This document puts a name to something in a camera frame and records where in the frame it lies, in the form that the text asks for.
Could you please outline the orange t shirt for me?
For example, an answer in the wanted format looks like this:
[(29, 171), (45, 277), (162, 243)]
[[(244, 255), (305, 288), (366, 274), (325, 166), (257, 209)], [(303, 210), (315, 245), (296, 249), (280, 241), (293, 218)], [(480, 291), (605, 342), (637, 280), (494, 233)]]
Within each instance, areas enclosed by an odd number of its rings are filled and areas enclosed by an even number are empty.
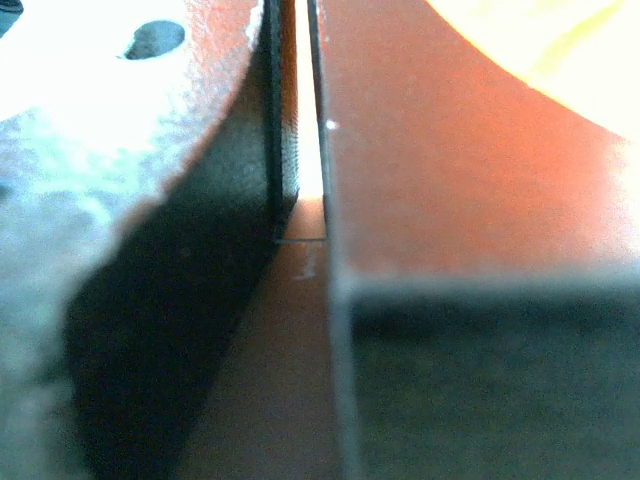
[(319, 1), (335, 240), (639, 250), (635, 1)]

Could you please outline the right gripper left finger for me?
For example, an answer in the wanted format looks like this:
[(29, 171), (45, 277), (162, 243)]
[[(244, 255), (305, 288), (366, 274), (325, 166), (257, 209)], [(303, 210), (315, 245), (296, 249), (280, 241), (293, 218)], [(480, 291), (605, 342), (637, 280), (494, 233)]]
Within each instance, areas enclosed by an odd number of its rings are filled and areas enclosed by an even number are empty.
[(298, 193), (291, 1), (18, 1), (1, 475), (167, 479)]

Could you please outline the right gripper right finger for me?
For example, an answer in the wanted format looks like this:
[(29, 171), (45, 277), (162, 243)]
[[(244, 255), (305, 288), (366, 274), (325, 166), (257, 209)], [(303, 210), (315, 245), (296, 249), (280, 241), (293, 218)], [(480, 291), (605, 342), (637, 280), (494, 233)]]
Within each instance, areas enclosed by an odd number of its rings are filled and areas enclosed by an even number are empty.
[(344, 477), (637, 478), (639, 250), (338, 243), (317, 2), (309, 23)]

